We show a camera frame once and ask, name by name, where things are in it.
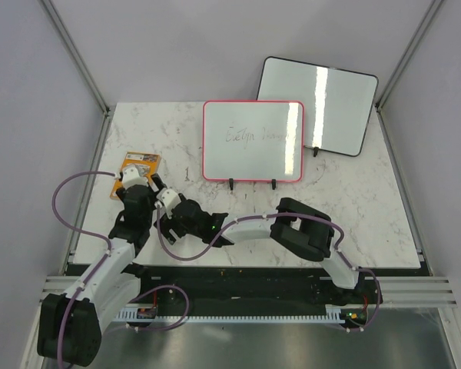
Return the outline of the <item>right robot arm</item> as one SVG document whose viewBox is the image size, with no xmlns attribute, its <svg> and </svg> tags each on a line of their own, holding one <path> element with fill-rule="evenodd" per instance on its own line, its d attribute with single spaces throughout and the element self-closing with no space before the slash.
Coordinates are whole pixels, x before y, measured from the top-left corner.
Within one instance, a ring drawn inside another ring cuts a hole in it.
<svg viewBox="0 0 461 369">
<path fill-rule="evenodd" d="M 171 201 L 164 195 L 158 203 L 154 226 L 162 248 L 175 260 L 193 261 L 211 248 L 271 239 L 295 256 L 319 263 L 342 301 L 354 302 L 364 293 L 360 272 L 339 250 L 344 238 L 342 228 L 328 215 L 292 198 L 281 198 L 273 214 L 236 217 L 228 213 L 210 214 L 182 195 Z M 188 234 L 207 245 L 193 257 L 177 256 L 164 243 L 173 244 Z"/>
</svg>

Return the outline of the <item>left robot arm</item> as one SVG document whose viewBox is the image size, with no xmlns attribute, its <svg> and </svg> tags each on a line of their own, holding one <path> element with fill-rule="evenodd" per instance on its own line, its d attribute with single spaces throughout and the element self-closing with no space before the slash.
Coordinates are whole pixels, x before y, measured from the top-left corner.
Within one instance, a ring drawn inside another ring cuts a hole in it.
<svg viewBox="0 0 461 369">
<path fill-rule="evenodd" d="M 160 176 L 149 178 L 136 168 L 124 169 L 117 180 L 122 211 L 108 234 L 68 223 L 51 200 L 54 216 L 67 228 L 106 244 L 78 279 L 60 294 L 41 303 L 37 352 L 56 360 L 59 368 L 87 367 L 97 355 L 102 335 L 114 316 L 129 302 L 145 302 L 153 294 L 147 278 L 129 270 L 150 237 L 152 216 L 166 188 Z"/>
</svg>

